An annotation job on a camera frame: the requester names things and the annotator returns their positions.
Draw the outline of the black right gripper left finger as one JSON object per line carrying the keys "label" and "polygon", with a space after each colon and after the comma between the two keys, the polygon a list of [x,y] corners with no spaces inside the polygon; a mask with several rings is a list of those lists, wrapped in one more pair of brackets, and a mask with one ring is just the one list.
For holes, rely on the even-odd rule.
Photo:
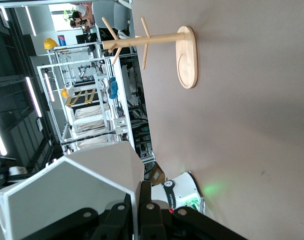
{"label": "black right gripper left finger", "polygon": [[129,240],[133,235],[131,197],[125,195],[99,214],[86,207],[31,233],[26,240]]}

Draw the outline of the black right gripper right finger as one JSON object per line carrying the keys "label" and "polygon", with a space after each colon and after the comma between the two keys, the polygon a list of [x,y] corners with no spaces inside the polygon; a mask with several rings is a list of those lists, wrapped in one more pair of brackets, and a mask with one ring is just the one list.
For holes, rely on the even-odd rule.
{"label": "black right gripper right finger", "polygon": [[141,184],[139,199],[141,240],[243,240],[244,237],[190,207],[161,209],[151,199],[151,181]]}

